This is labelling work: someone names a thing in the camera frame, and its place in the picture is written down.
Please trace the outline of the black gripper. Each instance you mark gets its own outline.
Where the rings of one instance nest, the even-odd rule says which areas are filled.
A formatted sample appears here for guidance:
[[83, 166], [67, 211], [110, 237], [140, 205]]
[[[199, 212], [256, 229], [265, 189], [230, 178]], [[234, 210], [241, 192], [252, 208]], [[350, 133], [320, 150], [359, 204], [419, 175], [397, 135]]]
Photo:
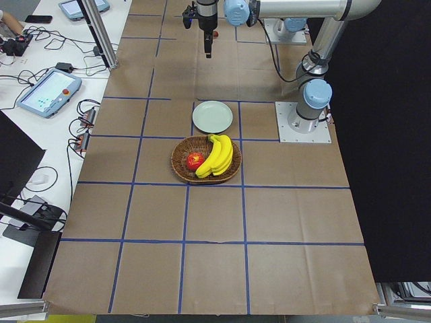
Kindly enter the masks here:
[[216, 29], [216, 0], [197, 0], [199, 27], [204, 31], [204, 53], [212, 56], [213, 31]]

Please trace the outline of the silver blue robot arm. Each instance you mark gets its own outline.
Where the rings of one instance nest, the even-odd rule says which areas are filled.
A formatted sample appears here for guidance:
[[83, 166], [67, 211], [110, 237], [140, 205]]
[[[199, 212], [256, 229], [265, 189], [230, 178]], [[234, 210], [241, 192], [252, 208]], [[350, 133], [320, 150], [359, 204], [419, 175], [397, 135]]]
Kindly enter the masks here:
[[333, 51], [351, 20], [373, 12], [379, 1], [225, 1], [224, 17], [232, 26], [251, 27], [265, 18], [321, 17], [323, 25], [312, 49], [299, 63], [295, 81], [300, 98], [288, 115], [289, 127], [302, 134], [313, 132], [321, 112], [331, 100], [331, 86], [324, 81]]
[[288, 17], [280, 19], [277, 33], [282, 42], [299, 43], [305, 40], [303, 30], [306, 27], [306, 17]]

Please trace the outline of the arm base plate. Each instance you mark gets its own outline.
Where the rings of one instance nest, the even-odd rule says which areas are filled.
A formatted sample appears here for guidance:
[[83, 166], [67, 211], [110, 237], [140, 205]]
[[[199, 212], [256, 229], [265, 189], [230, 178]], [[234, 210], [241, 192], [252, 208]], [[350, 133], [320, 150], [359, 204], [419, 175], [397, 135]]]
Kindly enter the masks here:
[[304, 120], [296, 111], [297, 102], [275, 102], [280, 143], [330, 144], [332, 142], [325, 113], [316, 120]]
[[269, 39], [274, 44], [305, 45], [306, 17], [267, 18], [264, 21]]

